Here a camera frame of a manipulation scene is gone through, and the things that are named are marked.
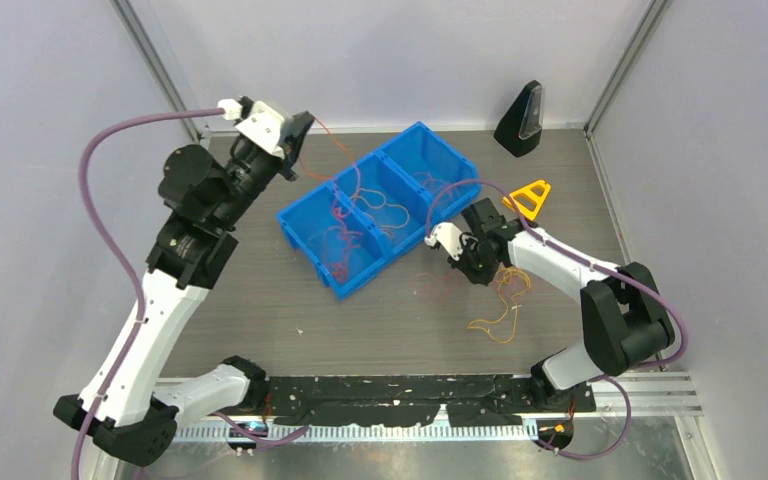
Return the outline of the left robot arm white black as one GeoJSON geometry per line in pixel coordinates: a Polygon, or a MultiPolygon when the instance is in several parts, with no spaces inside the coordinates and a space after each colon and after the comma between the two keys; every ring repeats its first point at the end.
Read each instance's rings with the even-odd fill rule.
{"type": "Polygon", "coordinates": [[[266,373],[238,356],[176,386],[157,386],[184,326],[236,248],[238,220],[274,178],[295,179],[294,164],[314,123],[308,112],[285,116],[261,102],[230,104],[218,114],[238,132],[229,159],[219,162],[198,144],[169,154],[158,193],[170,216],[145,272],[127,269],[133,311],[92,381],[54,407],[81,439],[137,467],[157,461],[179,429],[205,416],[231,407],[260,413],[267,404],[266,373]]]}

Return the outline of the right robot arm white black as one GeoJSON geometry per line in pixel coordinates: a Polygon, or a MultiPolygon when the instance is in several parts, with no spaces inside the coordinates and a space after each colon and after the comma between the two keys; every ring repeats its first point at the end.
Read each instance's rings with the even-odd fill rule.
{"type": "Polygon", "coordinates": [[[619,376],[674,343],[675,329],[644,265],[600,261],[534,222],[506,219],[488,199],[467,207],[462,217],[466,230],[442,222],[426,243],[442,247],[451,267],[471,283],[487,285],[500,267],[514,267],[545,280],[580,307],[581,339],[530,370],[527,397],[536,407],[556,410],[579,385],[619,376]]]}

